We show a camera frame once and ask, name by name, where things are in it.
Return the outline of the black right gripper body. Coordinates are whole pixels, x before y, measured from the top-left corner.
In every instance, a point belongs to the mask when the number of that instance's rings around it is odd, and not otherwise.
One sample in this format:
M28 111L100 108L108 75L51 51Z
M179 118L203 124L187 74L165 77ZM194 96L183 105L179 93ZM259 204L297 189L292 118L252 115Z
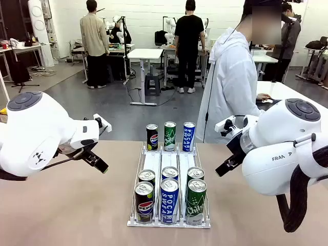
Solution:
M232 156L229 162L239 165L246 155L253 150L253 142L248 133L238 133L227 144Z

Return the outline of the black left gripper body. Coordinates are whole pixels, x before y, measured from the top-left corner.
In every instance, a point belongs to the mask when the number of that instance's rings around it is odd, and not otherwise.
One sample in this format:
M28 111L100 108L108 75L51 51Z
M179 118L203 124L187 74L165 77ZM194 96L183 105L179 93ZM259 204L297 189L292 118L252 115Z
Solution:
M64 154L69 158L73 158L73 160L98 161L99 157L92 152L92 149L97 144L98 142L94 142L92 144L82 146L81 148L74 149L67 142L59 145L57 150L60 154Z

